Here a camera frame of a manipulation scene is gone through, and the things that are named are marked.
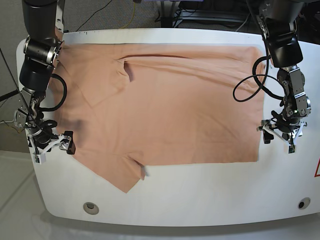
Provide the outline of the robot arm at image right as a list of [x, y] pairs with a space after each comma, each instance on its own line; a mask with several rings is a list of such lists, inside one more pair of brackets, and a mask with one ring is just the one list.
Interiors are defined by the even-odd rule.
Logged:
[[[278, 137], [288, 145], [290, 154], [296, 151], [297, 139], [303, 134], [307, 123], [303, 120], [311, 113], [311, 101], [305, 93], [305, 76], [298, 67], [303, 54], [297, 37], [296, 18], [304, 7], [304, 0], [261, 0], [258, 11], [254, 11], [251, 2], [246, 5], [260, 34], [265, 47], [265, 56], [256, 60], [252, 67], [251, 78], [259, 91], [279, 100], [280, 113], [272, 111], [270, 119], [261, 120], [257, 127], [263, 134], [263, 142], [270, 144]], [[256, 73], [258, 65], [265, 61], [278, 69], [274, 78], [283, 88], [284, 95], [272, 93], [265, 82], [267, 72]]]

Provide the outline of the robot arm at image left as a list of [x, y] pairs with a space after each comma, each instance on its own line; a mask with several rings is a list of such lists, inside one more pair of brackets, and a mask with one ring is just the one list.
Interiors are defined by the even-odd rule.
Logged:
[[[22, 89], [18, 89], [19, 106], [15, 122], [27, 132], [28, 146], [32, 148], [32, 159], [42, 164], [46, 153], [58, 147], [73, 155], [76, 147], [73, 132], [55, 134], [55, 120], [45, 120], [46, 112], [57, 111], [67, 98], [65, 80], [54, 73], [59, 62], [64, 41], [63, 0], [24, 0], [23, 19], [28, 37], [23, 46], [24, 61], [19, 74]], [[51, 79], [62, 84], [62, 98], [54, 107], [42, 107]]]

